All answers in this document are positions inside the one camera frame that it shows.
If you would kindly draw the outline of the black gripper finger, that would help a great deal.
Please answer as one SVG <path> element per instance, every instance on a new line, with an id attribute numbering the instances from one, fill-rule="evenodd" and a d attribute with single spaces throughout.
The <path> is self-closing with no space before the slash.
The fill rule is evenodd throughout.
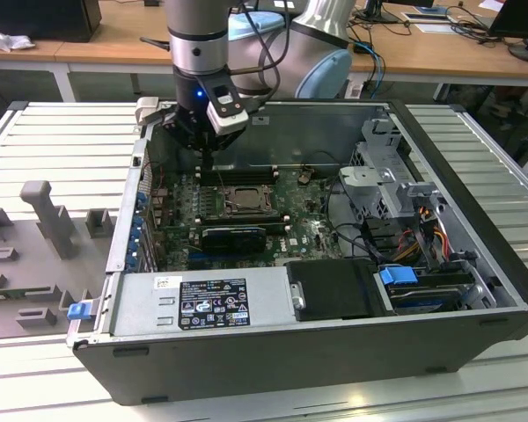
<path id="1" fill-rule="evenodd" d="M 210 169 L 210 132 L 202 115 L 185 108 L 167 108 L 161 111 L 162 127 L 183 149 L 193 151 L 201 161 L 203 170 Z"/>
<path id="2" fill-rule="evenodd" d="M 236 131 L 227 135 L 212 135 L 209 138 L 209 169 L 213 168 L 215 155 L 228 149 L 240 136 L 241 131 Z"/>

